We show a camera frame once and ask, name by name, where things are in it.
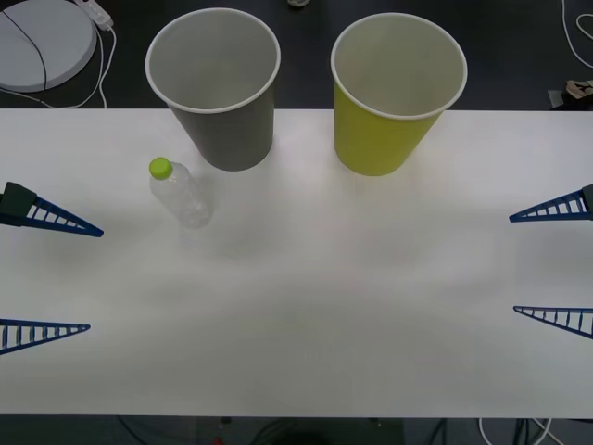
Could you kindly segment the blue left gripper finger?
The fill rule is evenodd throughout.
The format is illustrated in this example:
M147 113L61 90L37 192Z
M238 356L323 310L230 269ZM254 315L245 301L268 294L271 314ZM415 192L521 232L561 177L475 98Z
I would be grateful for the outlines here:
M101 237L104 231L30 189L7 182L1 193L1 224Z
M89 324L1 320L1 355L40 346L89 331Z

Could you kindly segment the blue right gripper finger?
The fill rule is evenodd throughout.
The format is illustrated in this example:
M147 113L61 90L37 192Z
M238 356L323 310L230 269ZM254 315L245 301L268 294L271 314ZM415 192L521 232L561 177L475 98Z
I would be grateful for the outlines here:
M521 210L509 217L511 223L592 220L592 185Z
M592 338L592 309L575 307L514 306L527 318L580 337Z

